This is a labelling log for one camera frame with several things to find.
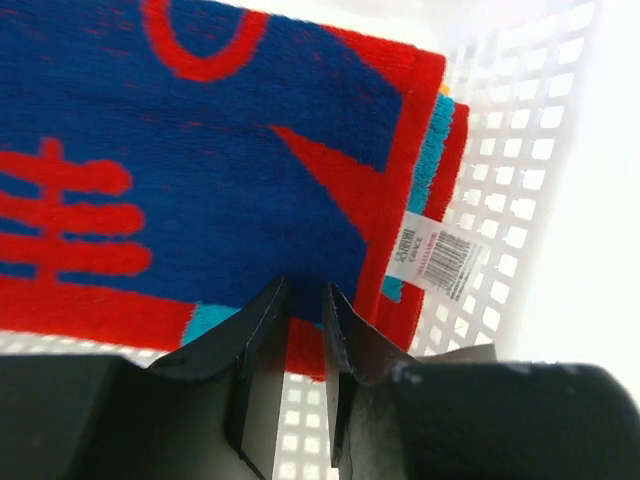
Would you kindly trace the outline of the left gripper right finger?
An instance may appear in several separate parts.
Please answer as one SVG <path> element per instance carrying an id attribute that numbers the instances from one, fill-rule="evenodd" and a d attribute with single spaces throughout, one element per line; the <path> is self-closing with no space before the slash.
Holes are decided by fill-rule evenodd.
<path id="1" fill-rule="evenodd" d="M 415 358 L 323 292 L 332 466 L 343 479 L 635 479 L 639 411 L 589 364 Z"/>

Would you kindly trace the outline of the red blue tiger towel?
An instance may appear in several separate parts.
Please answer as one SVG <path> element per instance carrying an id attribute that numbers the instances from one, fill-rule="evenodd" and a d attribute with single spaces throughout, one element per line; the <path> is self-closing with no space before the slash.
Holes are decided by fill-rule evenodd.
<path id="1" fill-rule="evenodd" d="M 408 283 L 445 66 L 213 1 L 3 2 L 2 328 L 171 351 L 285 276 L 322 379 L 325 284 L 375 326 Z"/>

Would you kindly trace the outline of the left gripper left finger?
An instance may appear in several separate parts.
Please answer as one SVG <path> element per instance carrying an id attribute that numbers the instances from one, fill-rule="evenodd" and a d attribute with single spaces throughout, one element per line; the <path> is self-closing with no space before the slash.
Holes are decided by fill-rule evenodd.
<path id="1" fill-rule="evenodd" d="M 194 341 L 119 355 L 1 359 L 5 479 L 268 479 L 289 335 L 277 278 Z"/>

